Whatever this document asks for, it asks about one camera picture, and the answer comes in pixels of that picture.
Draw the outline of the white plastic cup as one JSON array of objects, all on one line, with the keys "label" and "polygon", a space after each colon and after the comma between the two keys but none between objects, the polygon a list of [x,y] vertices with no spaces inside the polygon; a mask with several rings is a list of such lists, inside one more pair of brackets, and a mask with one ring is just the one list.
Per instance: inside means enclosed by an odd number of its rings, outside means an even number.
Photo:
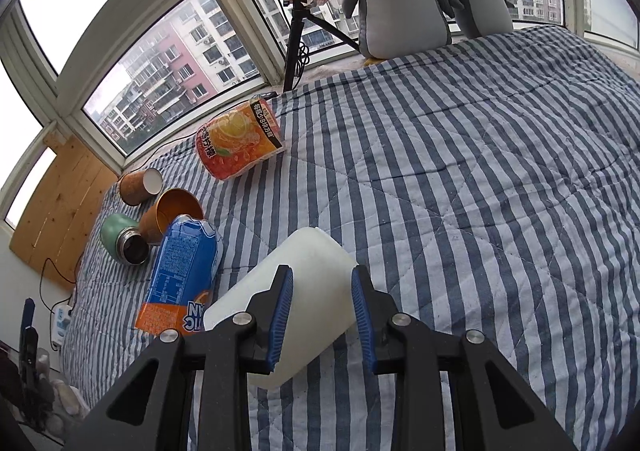
[{"label": "white plastic cup", "polygon": [[243,311],[256,293],[269,289],[277,267],[293,271],[293,298],[280,361],[268,375],[250,374],[248,382],[276,389],[292,379],[355,323],[352,269],[356,260],[319,228],[300,228],[204,313],[204,327]]}]

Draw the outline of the blue orange drink cup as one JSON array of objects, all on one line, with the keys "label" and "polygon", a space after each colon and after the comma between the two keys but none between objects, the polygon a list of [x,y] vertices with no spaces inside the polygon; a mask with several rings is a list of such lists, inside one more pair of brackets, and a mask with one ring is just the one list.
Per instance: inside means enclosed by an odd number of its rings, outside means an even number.
[{"label": "blue orange drink cup", "polygon": [[160,243],[134,327],[154,336],[168,329],[182,335],[204,330],[221,256],[221,237],[207,220],[178,216]]}]

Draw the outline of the brown paper cup near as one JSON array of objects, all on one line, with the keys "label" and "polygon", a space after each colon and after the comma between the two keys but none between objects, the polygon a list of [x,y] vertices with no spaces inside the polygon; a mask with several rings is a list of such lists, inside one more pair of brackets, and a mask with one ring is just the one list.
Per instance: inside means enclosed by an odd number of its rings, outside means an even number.
[{"label": "brown paper cup near", "polygon": [[203,219],[204,210],[198,199],[189,191],[169,189],[141,217],[140,234],[150,245],[158,245],[171,223],[181,215]]}]

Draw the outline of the brown paper cup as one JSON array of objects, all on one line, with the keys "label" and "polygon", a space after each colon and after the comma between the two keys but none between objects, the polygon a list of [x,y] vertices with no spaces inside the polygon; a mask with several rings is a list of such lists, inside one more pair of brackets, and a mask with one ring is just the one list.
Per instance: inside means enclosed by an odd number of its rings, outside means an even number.
[{"label": "brown paper cup", "polygon": [[138,206],[157,196],[163,185],[163,176],[157,169],[143,169],[122,176],[118,182],[118,193],[125,204]]},{"label": "brown paper cup", "polygon": [[203,219],[204,210],[198,199],[189,191],[169,189],[141,217],[140,234],[150,245],[158,245],[171,223],[181,215]]}]

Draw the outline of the brown paper cup far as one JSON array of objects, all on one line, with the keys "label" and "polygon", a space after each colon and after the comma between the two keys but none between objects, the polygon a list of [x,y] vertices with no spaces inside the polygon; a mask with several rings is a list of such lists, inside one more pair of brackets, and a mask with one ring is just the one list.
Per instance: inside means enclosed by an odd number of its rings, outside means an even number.
[{"label": "brown paper cup far", "polygon": [[118,193],[125,204],[138,206],[157,196],[163,185],[163,176],[157,169],[143,169],[122,176],[118,182]]}]

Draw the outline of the white power strip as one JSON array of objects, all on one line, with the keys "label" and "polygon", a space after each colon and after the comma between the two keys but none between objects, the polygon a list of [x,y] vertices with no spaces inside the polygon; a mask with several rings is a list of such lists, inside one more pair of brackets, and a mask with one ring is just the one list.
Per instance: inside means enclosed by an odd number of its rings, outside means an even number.
[{"label": "white power strip", "polygon": [[63,346],[64,339],[70,326],[72,306],[69,304],[56,304],[52,309],[51,320],[51,347],[58,350]]}]

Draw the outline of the green thermos bottle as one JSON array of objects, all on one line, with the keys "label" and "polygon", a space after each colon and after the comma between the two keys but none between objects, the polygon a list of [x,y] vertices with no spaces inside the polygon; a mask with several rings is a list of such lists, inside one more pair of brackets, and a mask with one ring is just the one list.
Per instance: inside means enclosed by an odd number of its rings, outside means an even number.
[{"label": "green thermos bottle", "polygon": [[100,239],[114,260],[126,266],[140,266],[148,260],[150,245],[142,237],[139,223],[122,214],[109,215],[102,223]]}]

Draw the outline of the wooden headboard panel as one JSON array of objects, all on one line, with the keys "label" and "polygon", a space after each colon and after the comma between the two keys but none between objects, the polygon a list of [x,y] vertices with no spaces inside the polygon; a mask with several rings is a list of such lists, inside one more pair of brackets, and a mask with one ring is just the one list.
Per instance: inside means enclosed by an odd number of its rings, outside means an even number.
[{"label": "wooden headboard panel", "polygon": [[69,291],[116,174],[75,137],[54,153],[17,223],[10,249],[38,275]]}]

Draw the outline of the striped blue white quilt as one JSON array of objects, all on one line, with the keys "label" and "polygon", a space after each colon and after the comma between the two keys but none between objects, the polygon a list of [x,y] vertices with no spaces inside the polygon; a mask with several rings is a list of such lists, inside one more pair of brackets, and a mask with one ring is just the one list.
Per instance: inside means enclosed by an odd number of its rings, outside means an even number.
[{"label": "striped blue white quilt", "polygon": [[540,26],[320,79],[271,103],[285,149],[227,181],[154,160],[219,231],[223,294],[317,227],[402,310],[484,332],[581,450],[639,401],[639,85]]}]

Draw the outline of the black tripod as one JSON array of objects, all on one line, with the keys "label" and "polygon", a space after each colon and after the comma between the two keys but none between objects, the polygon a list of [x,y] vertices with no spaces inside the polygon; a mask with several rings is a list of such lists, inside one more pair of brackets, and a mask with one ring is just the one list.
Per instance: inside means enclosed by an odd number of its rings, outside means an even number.
[{"label": "black tripod", "polygon": [[309,49],[302,39],[305,21],[314,23],[325,32],[343,41],[344,44],[348,44],[356,52],[359,51],[356,40],[353,40],[323,18],[315,16],[311,12],[310,4],[307,0],[290,0],[286,4],[292,7],[292,23],[288,34],[288,48],[286,49],[283,92],[291,91],[294,88],[294,78],[301,80],[305,66],[308,64]]}]

